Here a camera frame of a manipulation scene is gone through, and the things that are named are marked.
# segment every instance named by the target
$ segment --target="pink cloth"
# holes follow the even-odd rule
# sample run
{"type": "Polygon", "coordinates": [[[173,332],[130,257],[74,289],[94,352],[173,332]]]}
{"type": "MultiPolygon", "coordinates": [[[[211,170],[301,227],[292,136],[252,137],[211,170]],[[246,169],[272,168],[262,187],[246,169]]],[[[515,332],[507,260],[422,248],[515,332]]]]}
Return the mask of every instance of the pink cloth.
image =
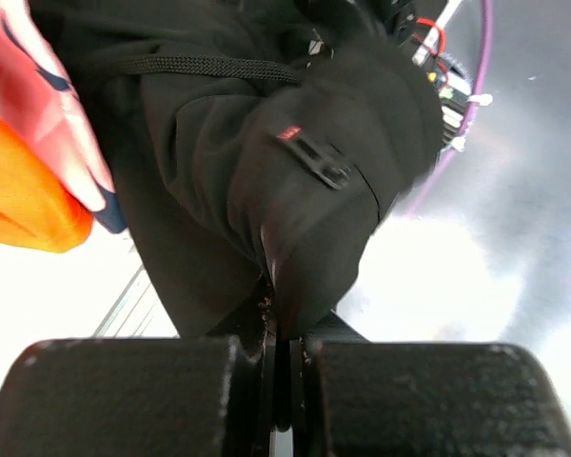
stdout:
{"type": "Polygon", "coordinates": [[[126,228],[89,120],[26,0],[0,0],[0,118],[108,230],[126,228]]]}

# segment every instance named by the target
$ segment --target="black garment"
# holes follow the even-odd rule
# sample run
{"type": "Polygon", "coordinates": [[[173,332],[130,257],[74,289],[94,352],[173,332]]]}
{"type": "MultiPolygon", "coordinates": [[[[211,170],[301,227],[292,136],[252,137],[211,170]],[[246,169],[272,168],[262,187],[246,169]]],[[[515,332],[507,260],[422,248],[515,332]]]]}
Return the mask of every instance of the black garment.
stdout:
{"type": "MultiPolygon", "coordinates": [[[[274,14],[252,21],[211,0],[30,4],[39,29],[73,75],[131,235],[183,337],[207,332],[247,297],[261,273],[271,276],[264,254],[272,241],[261,233],[268,214],[277,217],[277,231],[289,227],[291,213],[325,216],[319,228],[312,227],[315,236],[303,236],[288,254],[289,280],[276,286],[277,298],[295,308],[280,311],[282,325],[296,332],[318,321],[351,286],[367,237],[398,193],[436,160],[442,136],[437,96],[387,39],[366,37],[343,47],[333,60],[305,70],[299,88],[150,74],[119,77],[90,92],[87,64],[92,69],[93,63],[126,55],[275,62],[291,56],[286,59],[282,42],[270,34],[274,14]],[[353,162],[355,176],[343,199],[334,200],[284,146],[269,141],[266,124],[278,114],[316,139],[327,138],[353,162]],[[284,201],[285,188],[298,197],[284,201]],[[287,208],[275,215],[275,202],[287,208]],[[348,239],[355,230],[361,236],[348,239]],[[314,279],[327,266],[331,276],[314,279]],[[308,305],[314,301],[316,307],[308,305]]],[[[285,10],[292,21],[300,19],[285,10]]]]}

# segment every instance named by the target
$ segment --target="gray floor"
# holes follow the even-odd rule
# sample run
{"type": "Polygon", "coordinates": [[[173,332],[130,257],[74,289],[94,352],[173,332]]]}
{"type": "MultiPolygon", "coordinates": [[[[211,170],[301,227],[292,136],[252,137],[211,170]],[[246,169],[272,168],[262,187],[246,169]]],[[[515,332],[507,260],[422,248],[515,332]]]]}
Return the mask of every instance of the gray floor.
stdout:
{"type": "MultiPolygon", "coordinates": [[[[447,28],[476,65],[480,1],[447,28]]],[[[571,0],[496,0],[466,152],[396,207],[339,307],[374,341],[500,340],[543,362],[571,421],[571,0]]]]}

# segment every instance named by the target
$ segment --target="orange cloth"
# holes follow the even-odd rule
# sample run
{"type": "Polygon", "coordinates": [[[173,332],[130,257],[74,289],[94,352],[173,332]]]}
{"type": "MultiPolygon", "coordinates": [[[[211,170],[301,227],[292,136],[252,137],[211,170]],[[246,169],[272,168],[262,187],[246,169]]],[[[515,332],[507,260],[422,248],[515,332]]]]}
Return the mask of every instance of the orange cloth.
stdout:
{"type": "Polygon", "coordinates": [[[87,240],[92,222],[91,214],[0,120],[0,243],[66,252],[87,240]]]}

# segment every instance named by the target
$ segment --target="black jacket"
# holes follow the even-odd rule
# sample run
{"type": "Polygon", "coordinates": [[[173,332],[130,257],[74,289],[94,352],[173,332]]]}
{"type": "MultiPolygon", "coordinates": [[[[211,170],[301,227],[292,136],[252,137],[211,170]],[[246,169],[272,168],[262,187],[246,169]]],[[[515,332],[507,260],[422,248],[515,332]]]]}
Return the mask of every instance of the black jacket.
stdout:
{"type": "MultiPolygon", "coordinates": [[[[112,170],[133,240],[183,337],[207,332],[249,295],[261,276],[262,264],[246,228],[238,226],[237,217],[221,201],[236,195],[232,189],[214,191],[206,185],[228,186],[228,174],[237,169],[239,160],[237,154],[229,158],[230,152],[244,149],[262,124],[260,106],[273,99],[282,104],[295,101],[299,107],[307,103],[307,115],[312,114],[316,123],[349,125],[355,119],[363,122],[364,116],[340,112],[339,104],[318,107],[315,94],[365,91],[369,103],[381,100],[373,108],[381,122],[351,127],[361,132],[359,139],[353,133],[344,141],[354,145],[352,149],[374,147],[376,138],[384,136],[382,126],[393,126],[388,142],[400,155],[382,164],[374,178],[389,188],[386,194],[393,198],[427,173],[436,159],[440,125],[434,122],[437,133],[425,141],[420,132],[423,119],[399,103],[406,87],[382,75],[385,68],[399,66],[400,60],[397,49],[384,39],[365,38],[334,60],[315,66],[315,77],[323,81],[319,89],[293,88],[284,93],[270,82],[151,74],[116,78],[91,92],[85,90],[86,62],[128,53],[180,52],[275,62],[292,56],[285,56],[283,42],[270,33],[276,27],[275,14],[250,20],[213,0],[31,0],[30,5],[39,29],[71,69],[112,170]],[[383,99],[373,95],[386,90],[394,91],[383,99]],[[366,138],[373,135],[368,142],[366,138]],[[433,143],[417,144],[423,141],[433,143]],[[408,153],[414,148],[430,153],[417,159],[408,153]]],[[[291,19],[297,19],[295,13],[291,19]]],[[[289,19],[282,12],[279,20],[289,19]]],[[[420,103],[428,106],[434,121],[436,116],[440,120],[435,100],[420,103]]],[[[304,115],[305,109],[298,112],[304,115]]],[[[249,181],[262,176],[260,166],[248,173],[249,181]]],[[[380,218],[392,203],[388,200],[377,202],[380,218]]]]}

